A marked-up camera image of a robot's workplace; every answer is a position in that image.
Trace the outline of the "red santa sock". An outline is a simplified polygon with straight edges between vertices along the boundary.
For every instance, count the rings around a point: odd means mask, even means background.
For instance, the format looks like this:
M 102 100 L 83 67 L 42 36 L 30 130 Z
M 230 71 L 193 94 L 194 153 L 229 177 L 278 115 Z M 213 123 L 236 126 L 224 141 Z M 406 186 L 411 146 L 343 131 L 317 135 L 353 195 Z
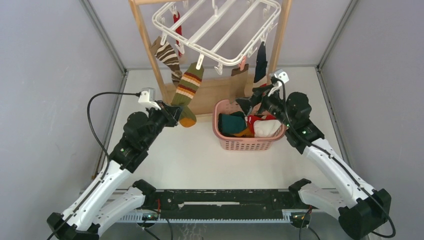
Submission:
M 264 114 L 251 114 L 245 117 L 247 127 L 249 130 L 254 133 L 254 123 L 256 121 L 267 121 L 267 120 L 275 120 L 276 118 L 272 115 L 264 115 Z

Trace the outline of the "tan brown sock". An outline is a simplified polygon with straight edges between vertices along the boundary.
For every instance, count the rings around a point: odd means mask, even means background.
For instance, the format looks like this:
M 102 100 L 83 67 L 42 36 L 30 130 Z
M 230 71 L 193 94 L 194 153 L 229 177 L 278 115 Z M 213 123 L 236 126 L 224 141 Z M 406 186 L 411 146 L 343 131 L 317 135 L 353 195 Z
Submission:
M 240 67 L 231 70 L 229 79 L 229 101 L 234 102 L 236 98 L 245 97 L 245 87 L 248 80 L 249 64 L 245 64 L 243 69 Z

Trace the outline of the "olive orange striped sock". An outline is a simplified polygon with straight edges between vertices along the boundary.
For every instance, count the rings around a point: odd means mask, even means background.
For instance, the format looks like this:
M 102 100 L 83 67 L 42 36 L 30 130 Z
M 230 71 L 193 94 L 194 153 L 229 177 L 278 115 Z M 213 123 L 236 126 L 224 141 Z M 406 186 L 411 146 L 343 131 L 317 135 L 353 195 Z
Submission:
M 190 128 L 197 123 L 196 115 L 189 108 L 189 104 L 200 88 L 204 76 L 203 66 L 201 65 L 199 68 L 197 66 L 197 62 L 193 62 L 182 75 L 171 101 L 172 106 L 182 107 L 178 121 L 185 128 Z

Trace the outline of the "navy blue sock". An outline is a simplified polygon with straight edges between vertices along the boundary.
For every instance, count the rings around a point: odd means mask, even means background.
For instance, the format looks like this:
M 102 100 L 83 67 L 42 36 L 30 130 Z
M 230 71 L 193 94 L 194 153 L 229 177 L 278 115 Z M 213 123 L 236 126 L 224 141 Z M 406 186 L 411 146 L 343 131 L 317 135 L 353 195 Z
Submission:
M 254 84 L 257 85 L 266 76 L 267 65 L 268 61 L 266 57 L 266 44 L 264 41 L 262 41 L 256 55 L 256 67 L 253 81 Z

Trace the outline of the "dark green sock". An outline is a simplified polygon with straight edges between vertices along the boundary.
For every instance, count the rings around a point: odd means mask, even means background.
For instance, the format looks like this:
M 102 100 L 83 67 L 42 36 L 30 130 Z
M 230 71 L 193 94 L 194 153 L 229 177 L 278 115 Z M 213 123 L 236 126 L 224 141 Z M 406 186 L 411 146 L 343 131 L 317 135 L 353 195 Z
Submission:
M 245 114 L 242 111 L 219 113 L 217 127 L 222 135 L 238 134 L 247 128 Z

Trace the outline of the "white plastic clip hanger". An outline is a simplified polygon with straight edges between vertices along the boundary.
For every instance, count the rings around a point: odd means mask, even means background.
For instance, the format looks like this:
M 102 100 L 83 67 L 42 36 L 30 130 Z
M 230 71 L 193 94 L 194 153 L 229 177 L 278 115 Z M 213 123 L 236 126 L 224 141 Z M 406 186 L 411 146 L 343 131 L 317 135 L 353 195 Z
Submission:
M 173 14 L 180 19 L 174 23 Z M 172 44 L 183 54 L 197 54 L 197 68 L 215 62 L 224 67 L 243 66 L 267 42 L 282 12 L 276 0 L 186 0 L 162 5 L 152 16 L 161 32 L 161 44 Z M 182 27 L 182 35 L 175 32 Z

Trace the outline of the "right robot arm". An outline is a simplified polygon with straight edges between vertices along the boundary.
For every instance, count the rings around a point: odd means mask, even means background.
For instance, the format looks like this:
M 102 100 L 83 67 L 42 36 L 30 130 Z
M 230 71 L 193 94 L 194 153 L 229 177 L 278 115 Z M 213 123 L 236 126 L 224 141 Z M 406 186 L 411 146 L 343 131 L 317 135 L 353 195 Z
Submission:
M 267 111 L 287 130 L 289 144 L 309 159 L 334 185 L 336 193 L 318 188 L 308 179 L 289 187 L 289 203 L 295 208 L 316 207 L 338 220 L 344 232 L 353 240 L 368 234 L 393 238 L 396 228 L 390 217 L 392 197 L 385 190 L 376 190 L 363 180 L 333 150 L 325 135 L 310 120 L 312 107 L 306 94 L 273 90 L 264 86 L 255 89 L 250 97 L 235 100 L 245 114 L 259 107 Z

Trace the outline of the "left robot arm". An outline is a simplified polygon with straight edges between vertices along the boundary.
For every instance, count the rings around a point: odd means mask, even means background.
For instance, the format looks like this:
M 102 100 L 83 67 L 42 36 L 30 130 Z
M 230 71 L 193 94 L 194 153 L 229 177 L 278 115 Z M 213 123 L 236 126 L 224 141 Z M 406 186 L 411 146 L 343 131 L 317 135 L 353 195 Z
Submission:
M 146 112 L 130 114 L 121 139 L 99 175 L 70 207 L 47 218 L 52 235 L 59 240 L 97 240 L 130 211 L 141 206 L 153 207 L 157 196 L 154 187 L 144 180 L 134 182 L 111 203 L 107 201 L 147 158 L 150 146 L 162 130 L 178 124 L 182 111 L 182 106 L 157 101 Z

